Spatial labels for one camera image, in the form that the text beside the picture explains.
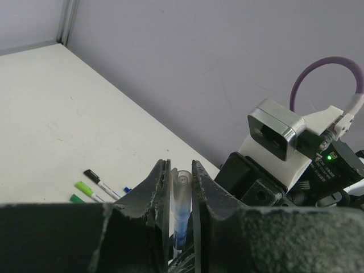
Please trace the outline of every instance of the purple cable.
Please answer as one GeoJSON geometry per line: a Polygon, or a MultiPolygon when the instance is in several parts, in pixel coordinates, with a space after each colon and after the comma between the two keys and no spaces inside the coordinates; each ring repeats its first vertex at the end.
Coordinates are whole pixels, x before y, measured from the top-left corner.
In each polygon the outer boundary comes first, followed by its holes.
{"type": "Polygon", "coordinates": [[[341,64],[345,66],[347,69],[349,69],[356,81],[357,81],[357,90],[355,91],[356,94],[364,94],[364,77],[362,69],[358,64],[356,64],[354,61],[349,60],[344,57],[327,57],[323,58],[321,60],[315,61],[313,64],[311,64],[309,67],[307,67],[301,75],[298,76],[295,84],[293,85],[292,91],[291,91],[291,98],[289,99],[289,109],[290,111],[295,111],[295,101],[296,101],[296,95],[298,88],[300,87],[300,84],[302,83],[303,79],[313,70],[315,70],[318,67],[321,67],[325,64],[341,64]]]}

